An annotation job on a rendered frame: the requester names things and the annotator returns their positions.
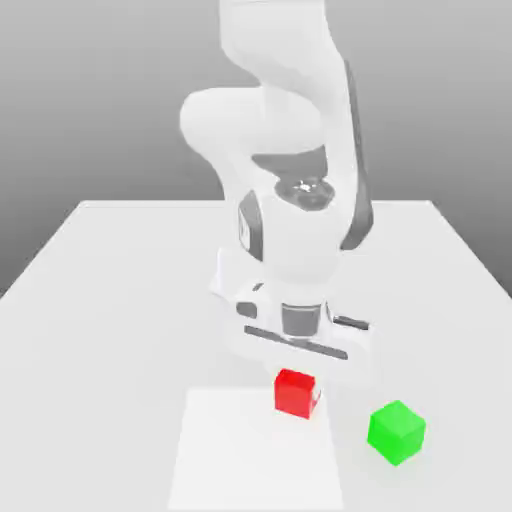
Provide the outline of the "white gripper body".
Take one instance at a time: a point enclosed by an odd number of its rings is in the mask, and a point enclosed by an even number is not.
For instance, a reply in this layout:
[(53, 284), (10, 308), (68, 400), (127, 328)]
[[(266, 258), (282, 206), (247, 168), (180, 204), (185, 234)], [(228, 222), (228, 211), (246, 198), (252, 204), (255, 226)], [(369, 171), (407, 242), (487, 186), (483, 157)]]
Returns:
[(365, 384), (372, 378), (371, 333), (337, 324), (322, 325), (318, 336), (299, 338), (240, 322), (233, 328), (233, 351), (321, 381)]

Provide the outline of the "small red cube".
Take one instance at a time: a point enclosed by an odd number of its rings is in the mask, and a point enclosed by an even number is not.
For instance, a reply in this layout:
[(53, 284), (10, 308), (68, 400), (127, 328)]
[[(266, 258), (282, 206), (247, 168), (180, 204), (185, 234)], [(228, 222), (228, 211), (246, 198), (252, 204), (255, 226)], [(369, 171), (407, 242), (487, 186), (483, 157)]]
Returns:
[(309, 419), (318, 402), (316, 380), (301, 372), (282, 369), (274, 380), (275, 409)]

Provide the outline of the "small green cube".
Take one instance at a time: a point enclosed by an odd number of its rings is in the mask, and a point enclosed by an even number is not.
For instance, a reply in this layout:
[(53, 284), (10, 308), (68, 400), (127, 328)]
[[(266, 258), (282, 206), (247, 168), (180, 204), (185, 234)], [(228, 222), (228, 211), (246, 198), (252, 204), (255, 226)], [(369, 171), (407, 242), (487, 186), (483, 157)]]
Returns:
[(392, 401), (370, 415), (367, 442), (398, 466), (420, 451), (426, 421), (402, 401)]

